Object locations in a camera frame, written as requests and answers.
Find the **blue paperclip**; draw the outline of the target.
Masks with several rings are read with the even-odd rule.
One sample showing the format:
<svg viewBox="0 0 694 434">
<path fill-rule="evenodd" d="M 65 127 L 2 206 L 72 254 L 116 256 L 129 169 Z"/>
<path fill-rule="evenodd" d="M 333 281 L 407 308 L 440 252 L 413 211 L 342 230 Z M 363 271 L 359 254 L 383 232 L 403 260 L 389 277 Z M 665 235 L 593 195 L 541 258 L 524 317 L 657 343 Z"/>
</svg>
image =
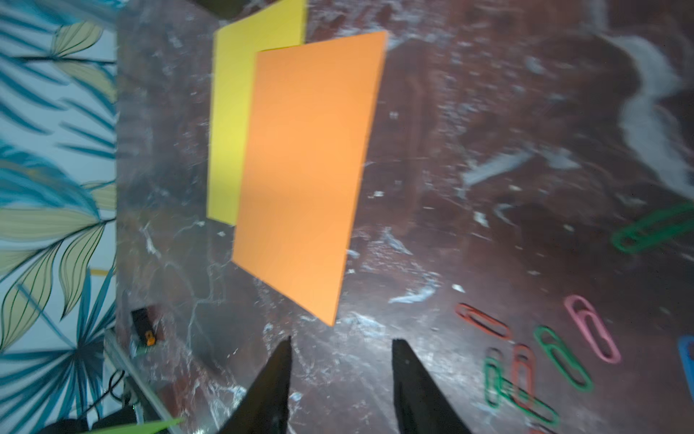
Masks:
<svg viewBox="0 0 694 434">
<path fill-rule="evenodd" d="M 678 354 L 685 375 L 690 398 L 694 399 L 693 336 L 681 336 L 677 342 Z"/>
</svg>

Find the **pink paperclip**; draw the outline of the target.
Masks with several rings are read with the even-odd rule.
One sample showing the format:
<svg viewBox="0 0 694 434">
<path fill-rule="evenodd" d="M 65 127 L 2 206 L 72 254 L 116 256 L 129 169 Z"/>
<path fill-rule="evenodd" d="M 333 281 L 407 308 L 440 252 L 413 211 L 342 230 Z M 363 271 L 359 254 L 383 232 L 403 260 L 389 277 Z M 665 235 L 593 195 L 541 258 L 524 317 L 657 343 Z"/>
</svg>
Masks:
<svg viewBox="0 0 694 434">
<path fill-rule="evenodd" d="M 620 350 L 595 307 L 586 298 L 578 295 L 566 297 L 563 304 L 593 353 L 605 363 L 620 363 Z"/>
</svg>

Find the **green paper sheet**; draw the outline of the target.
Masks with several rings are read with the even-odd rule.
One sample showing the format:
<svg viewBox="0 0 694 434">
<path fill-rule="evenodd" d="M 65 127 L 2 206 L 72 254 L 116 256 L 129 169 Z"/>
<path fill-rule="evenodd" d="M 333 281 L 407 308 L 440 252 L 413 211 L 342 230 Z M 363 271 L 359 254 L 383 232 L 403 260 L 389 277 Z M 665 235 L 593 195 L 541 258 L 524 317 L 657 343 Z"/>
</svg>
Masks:
<svg viewBox="0 0 694 434">
<path fill-rule="evenodd" d="M 183 420 L 150 421 L 143 424 L 128 424 L 89 431 L 89 434 L 157 434 L 178 426 Z"/>
</svg>

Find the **yellow paper sheet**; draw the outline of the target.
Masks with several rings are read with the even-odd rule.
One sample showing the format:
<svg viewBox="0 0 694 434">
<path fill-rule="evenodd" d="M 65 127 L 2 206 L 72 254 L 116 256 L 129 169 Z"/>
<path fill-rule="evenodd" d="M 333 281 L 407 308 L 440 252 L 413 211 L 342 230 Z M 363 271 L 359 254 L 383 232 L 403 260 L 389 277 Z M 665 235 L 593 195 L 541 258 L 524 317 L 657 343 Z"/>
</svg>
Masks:
<svg viewBox="0 0 694 434">
<path fill-rule="evenodd" d="M 302 45 L 306 21 L 306 1 L 276 1 L 214 35 L 207 189 L 212 220 L 237 224 L 256 55 Z"/>
</svg>

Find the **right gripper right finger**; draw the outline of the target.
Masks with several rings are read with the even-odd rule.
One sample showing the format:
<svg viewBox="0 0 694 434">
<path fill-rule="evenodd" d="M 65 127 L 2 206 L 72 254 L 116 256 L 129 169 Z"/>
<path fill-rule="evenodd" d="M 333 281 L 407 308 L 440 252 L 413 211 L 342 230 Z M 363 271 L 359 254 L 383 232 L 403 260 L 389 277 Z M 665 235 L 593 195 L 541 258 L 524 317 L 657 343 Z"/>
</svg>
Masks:
<svg viewBox="0 0 694 434">
<path fill-rule="evenodd" d="M 399 432 L 471 434 L 408 342 L 394 339 L 391 353 Z"/>
</svg>

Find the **orange paper sheet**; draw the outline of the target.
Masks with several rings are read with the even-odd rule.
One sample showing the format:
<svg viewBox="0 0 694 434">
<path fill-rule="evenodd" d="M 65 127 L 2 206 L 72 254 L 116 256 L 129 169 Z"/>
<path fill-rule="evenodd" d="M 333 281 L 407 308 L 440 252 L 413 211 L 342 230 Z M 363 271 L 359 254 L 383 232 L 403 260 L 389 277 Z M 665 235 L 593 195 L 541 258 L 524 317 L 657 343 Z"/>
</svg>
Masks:
<svg viewBox="0 0 694 434">
<path fill-rule="evenodd" d="M 258 54 L 233 262 L 332 326 L 389 35 Z"/>
</svg>

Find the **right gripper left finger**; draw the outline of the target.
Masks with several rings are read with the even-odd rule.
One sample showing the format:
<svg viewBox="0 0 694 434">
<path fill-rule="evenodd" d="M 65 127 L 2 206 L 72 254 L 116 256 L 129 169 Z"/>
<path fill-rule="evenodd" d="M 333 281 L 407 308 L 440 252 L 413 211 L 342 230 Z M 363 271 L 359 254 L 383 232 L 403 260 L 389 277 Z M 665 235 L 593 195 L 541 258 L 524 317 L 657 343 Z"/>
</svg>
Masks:
<svg viewBox="0 0 694 434">
<path fill-rule="evenodd" d="M 287 432 L 292 372 L 291 338 L 280 342 L 219 433 Z"/>
</svg>

